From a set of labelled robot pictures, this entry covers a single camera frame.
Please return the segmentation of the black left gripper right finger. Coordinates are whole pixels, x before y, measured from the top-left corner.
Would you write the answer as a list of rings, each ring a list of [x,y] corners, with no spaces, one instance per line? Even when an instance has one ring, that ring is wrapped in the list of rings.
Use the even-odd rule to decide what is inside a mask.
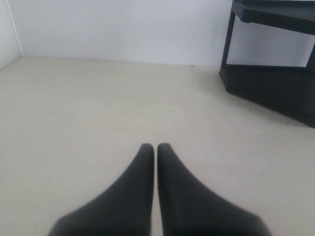
[[[207,188],[170,144],[157,147],[157,184],[165,236],[265,236],[267,227]]]

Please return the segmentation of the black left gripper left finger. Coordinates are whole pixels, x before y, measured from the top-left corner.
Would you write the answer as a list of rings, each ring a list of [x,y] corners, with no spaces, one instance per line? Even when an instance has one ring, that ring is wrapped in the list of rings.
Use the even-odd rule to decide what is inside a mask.
[[[142,144],[131,164],[106,191],[61,217],[49,235],[149,236],[154,176],[154,148]]]

